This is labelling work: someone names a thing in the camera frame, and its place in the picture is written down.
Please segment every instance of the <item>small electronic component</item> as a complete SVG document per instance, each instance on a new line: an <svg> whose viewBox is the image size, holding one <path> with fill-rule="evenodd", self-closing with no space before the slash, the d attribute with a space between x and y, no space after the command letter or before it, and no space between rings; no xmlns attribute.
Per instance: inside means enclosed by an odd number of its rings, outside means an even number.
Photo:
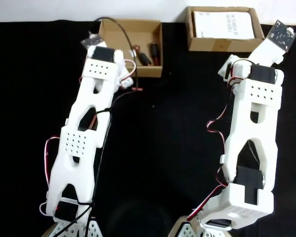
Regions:
<svg viewBox="0 0 296 237"><path fill-rule="evenodd" d="M251 72L249 74L249 78L251 80L275 84L275 69L271 67L253 64L251 65Z"/></svg>
<svg viewBox="0 0 296 237"><path fill-rule="evenodd" d="M159 52L158 52L158 45L156 43L152 43L150 45L150 52L153 58L153 63L155 66L159 66Z"/></svg>
<svg viewBox="0 0 296 237"><path fill-rule="evenodd" d="M81 41L81 44L88 50L91 45L97 45L101 42L103 42L103 39L99 34L90 34L89 38Z"/></svg>
<svg viewBox="0 0 296 237"><path fill-rule="evenodd" d="M137 57L139 58L139 61L144 65L144 66L151 66L151 61L149 58L140 51L140 46L139 45L134 45L133 49L136 51Z"/></svg>
<svg viewBox="0 0 296 237"><path fill-rule="evenodd" d="M296 33L279 20L276 21L267 38L284 51L288 52L296 38Z"/></svg>

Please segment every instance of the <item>red wire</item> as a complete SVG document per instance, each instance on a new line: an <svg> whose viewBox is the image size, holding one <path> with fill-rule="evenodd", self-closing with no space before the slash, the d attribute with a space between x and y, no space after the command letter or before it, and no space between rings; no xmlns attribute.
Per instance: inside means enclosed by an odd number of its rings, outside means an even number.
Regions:
<svg viewBox="0 0 296 237"><path fill-rule="evenodd" d="M49 180L50 177L48 176L48 170L47 170L47 162L48 162L48 145L49 145L49 141L55 138L60 138L59 136L51 136L50 138L48 138L45 142L45 152L44 152L44 169L45 169L45 176L46 176L46 181L47 181L47 185L49 184Z"/></svg>
<svg viewBox="0 0 296 237"><path fill-rule="evenodd" d="M189 216L186 218L187 221L192 220L198 212L200 212L200 210L202 210L202 208L205 206L205 204L208 202L208 200L215 194L215 192L220 189L223 188L223 185L218 185L217 187L214 188L214 190L212 190L212 192L204 199L204 201L202 201L202 203L192 211L191 214L189 214Z"/></svg>

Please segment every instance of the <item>white 3d-printed bracket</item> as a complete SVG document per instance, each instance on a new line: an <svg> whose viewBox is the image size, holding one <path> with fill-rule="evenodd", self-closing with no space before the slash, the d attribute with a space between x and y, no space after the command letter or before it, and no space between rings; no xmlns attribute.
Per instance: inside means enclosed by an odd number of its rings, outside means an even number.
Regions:
<svg viewBox="0 0 296 237"><path fill-rule="evenodd" d="M95 47L89 47L88 54L92 54L90 51L94 49ZM101 111L111 106L119 73L122 71L119 65L123 66L121 62L124 62L123 53L120 50L115 51L114 61L117 63L86 59L79 92L66 125L61 129L58 154L51 170L46 204L46 214L49 216L54 217L60 200L66 202L66 199L61 197L68 184L74 186L79 202L92 202L95 185L94 157L97 148L103 146L110 113L97 114L96 130L79 131L78 126L90 108ZM96 84L101 86L99 86L99 92L94 94ZM79 158L78 163L74 161L74 157ZM88 205L78 205L76 216L82 214L87 208ZM90 211L91 209L79 218L74 226L85 226Z"/></svg>

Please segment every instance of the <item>wire connector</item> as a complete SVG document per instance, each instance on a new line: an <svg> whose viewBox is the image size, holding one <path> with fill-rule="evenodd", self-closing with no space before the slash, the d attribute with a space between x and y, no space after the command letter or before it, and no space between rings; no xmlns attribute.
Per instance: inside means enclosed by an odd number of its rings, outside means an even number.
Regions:
<svg viewBox="0 0 296 237"><path fill-rule="evenodd" d="M103 39L99 34L91 34L89 35L89 38L84 39L81 41L81 44L83 47L85 47L86 50L92 45L97 45L99 43L103 42Z"/></svg>
<svg viewBox="0 0 296 237"><path fill-rule="evenodd" d="M132 78L126 78L125 80L122 80L120 82L121 87L123 87L124 89L131 87L133 84L134 82Z"/></svg>

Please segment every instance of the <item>black cable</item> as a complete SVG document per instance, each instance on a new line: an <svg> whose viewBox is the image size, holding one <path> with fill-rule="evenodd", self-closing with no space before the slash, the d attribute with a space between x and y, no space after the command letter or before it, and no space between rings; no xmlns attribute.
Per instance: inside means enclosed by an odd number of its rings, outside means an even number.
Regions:
<svg viewBox="0 0 296 237"><path fill-rule="evenodd" d="M107 142L109 130L111 128L112 118L113 118L113 116L112 116L112 113L110 112L110 122L109 122L108 129L107 129L107 132L105 133L105 137L104 137L104 142L103 142L103 146L102 146L102 152L101 152L101 155L100 155L100 162L99 162L99 167L98 167L98 172L97 172L97 177L95 179L95 184L94 184L94 192L95 192L96 187L97 187L97 184L98 184L99 173L100 173L100 166L101 166L101 163L102 163L102 157L103 157L103 153L104 153L104 147L105 147L105 144ZM90 215L88 217L87 226L85 228L85 233L84 233L84 236L85 237L88 236L90 221L91 221L91 213L90 213Z"/></svg>

